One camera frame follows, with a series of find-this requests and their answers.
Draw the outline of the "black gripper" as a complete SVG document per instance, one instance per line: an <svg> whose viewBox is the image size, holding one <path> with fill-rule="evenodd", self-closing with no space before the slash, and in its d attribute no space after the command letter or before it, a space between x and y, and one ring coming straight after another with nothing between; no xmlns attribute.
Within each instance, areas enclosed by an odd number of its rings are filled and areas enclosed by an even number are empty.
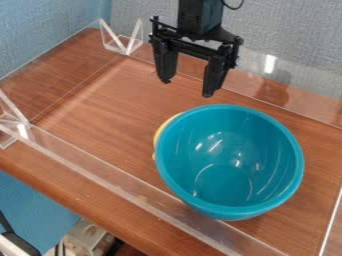
<svg viewBox="0 0 342 256"><path fill-rule="evenodd" d="M239 47L243 39L219 25L203 34L188 32L180 27L163 23L157 16L149 19L152 32L149 43L153 48L156 73L164 84L176 74L180 53L207 60L203 79L203 96L211 97L220 89L228 69L236 66Z"/></svg>

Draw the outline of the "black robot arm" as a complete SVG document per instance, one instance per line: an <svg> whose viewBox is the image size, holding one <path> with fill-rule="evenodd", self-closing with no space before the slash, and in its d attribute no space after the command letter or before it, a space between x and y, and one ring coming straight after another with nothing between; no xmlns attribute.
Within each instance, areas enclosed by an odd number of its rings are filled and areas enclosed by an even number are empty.
<svg viewBox="0 0 342 256"><path fill-rule="evenodd" d="M183 53L207 61L201 95L211 97L221 88L229 69L236 67L243 38L221 27L223 8L236 10L224 0L179 0L177 24L149 18L149 43L153 51L156 74L165 84L176 74L177 57Z"/></svg>

